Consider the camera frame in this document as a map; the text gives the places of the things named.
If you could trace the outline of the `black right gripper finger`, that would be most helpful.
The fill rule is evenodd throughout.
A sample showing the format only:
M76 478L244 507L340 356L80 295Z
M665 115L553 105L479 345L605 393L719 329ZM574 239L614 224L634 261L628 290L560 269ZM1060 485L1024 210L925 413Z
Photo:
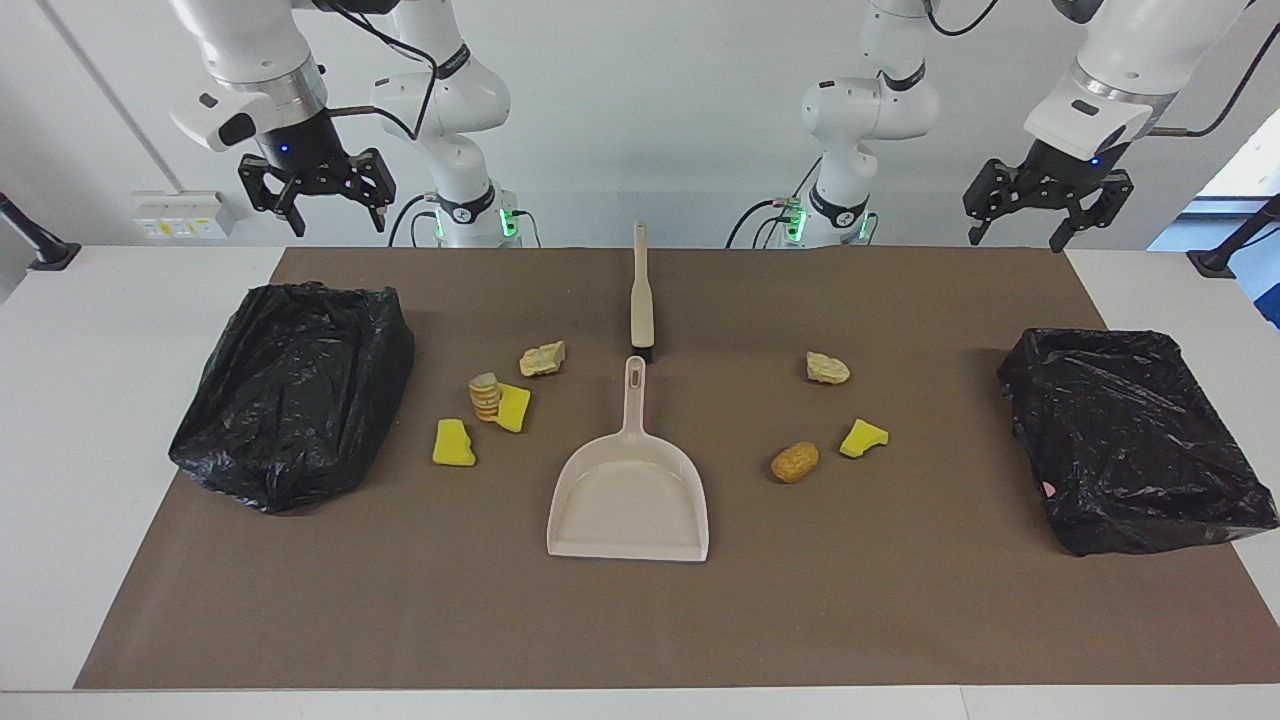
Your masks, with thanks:
M388 208L396 201L396 181L379 149L370 147L346 159L340 196L364 206L379 233L387 228Z
M284 222L294 237L302 238L306 223L296 208L296 199L305 174L273 167L266 158L253 154L244 154L237 170L253 209Z

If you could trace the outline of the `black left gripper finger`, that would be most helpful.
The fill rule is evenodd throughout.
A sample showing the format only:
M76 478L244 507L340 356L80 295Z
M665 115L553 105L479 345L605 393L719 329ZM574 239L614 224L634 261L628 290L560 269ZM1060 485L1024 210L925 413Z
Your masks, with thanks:
M1020 170L1020 167L992 158L964 192L963 208L972 225L966 233L970 246L980 245L995 220L1021 209Z
M1068 217L1050 236L1050 250L1061 252L1069 242L1082 232L1108 227L1134 190L1126 170L1110 172L1100 183L1097 192L1068 192L1065 209Z

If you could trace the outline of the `yellow sponge piece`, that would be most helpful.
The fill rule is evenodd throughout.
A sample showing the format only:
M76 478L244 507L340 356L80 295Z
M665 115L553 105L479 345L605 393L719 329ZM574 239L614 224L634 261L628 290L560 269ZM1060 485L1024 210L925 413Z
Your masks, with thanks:
M499 383L499 389L500 397L495 423L504 430L518 434L524 430L532 393L530 389L507 383Z
M442 418L436 423L431 461L447 468L472 468L477 457L465 423L458 418Z
M890 432L863 418L858 418L838 446L838 452L850 459L863 457L876 447L890 443Z

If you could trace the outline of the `beige hand brush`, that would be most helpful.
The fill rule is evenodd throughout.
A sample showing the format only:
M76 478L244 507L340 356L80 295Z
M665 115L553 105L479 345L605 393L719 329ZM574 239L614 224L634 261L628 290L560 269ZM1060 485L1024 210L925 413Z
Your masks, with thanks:
M648 228L645 222L634 227L634 281L630 291L630 343L632 355L653 361L655 324L653 293L648 265Z

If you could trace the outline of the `brown potato shaped piece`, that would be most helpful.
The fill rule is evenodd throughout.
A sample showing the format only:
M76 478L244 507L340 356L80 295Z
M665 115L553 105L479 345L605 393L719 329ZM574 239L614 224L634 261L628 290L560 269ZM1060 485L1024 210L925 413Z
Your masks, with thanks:
M771 460L771 474L778 483L791 486L808 477L819 461L820 451L814 443L799 442Z

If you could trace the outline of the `beige plastic dustpan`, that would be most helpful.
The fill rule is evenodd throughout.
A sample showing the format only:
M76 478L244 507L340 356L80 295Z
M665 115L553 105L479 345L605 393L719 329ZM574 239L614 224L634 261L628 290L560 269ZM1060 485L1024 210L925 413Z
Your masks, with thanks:
M646 361L626 360L621 428L576 448L562 466L547 519L553 557L705 562L710 528L694 461L646 432Z

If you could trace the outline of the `black bag lined bin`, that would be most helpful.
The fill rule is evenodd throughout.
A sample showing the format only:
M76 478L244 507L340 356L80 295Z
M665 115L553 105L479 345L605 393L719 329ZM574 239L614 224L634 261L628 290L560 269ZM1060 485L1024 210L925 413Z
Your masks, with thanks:
M415 361L397 290L319 282L250 290L207 359L169 459L264 514L358 487Z

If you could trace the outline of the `black bag bin pink spot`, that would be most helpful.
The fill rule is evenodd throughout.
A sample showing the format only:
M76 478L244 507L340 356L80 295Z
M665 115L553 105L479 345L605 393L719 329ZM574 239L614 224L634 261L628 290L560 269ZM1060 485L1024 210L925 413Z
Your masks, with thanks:
M1029 328L997 375L1069 553L1162 553L1280 529L1272 492L1169 334Z

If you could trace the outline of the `black clamp stand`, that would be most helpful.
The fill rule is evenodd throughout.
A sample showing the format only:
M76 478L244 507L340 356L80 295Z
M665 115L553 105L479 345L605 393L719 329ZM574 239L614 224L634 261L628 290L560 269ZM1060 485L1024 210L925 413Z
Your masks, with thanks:
M27 266L31 272L64 270L82 249L32 220L4 192L0 192L0 217L33 249L35 259Z
M1230 269L1233 256L1267 240L1280 231L1280 192L1267 199L1260 209L1243 220L1225 240L1212 249L1185 251L1188 261L1204 278L1235 279Z

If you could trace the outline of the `brown table mat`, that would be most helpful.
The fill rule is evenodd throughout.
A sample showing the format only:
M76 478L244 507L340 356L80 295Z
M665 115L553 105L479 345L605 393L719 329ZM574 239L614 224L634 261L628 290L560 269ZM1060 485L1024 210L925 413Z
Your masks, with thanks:
M646 428L701 474L705 562L552 557L564 460L620 427L631 254L294 249L283 283L399 291L416 337L365 483L269 516L177 477L76 684L634 688L1280 682L1280 626L1226 544L1078 559L997 378L1032 327L1102 322L1036 249L660 250ZM558 340L566 360L522 377ZM840 386L805 352L838 357ZM518 434L468 382L530 389ZM461 419L472 468L433 462ZM890 443L850 459L863 418ZM817 468L771 460L812 442Z

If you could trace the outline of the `white wall socket box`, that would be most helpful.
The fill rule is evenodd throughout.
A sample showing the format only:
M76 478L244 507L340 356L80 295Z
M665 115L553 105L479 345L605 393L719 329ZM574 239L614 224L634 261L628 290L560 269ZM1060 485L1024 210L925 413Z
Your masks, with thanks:
M146 240L229 240L239 220L218 191L134 191L131 201L131 219Z

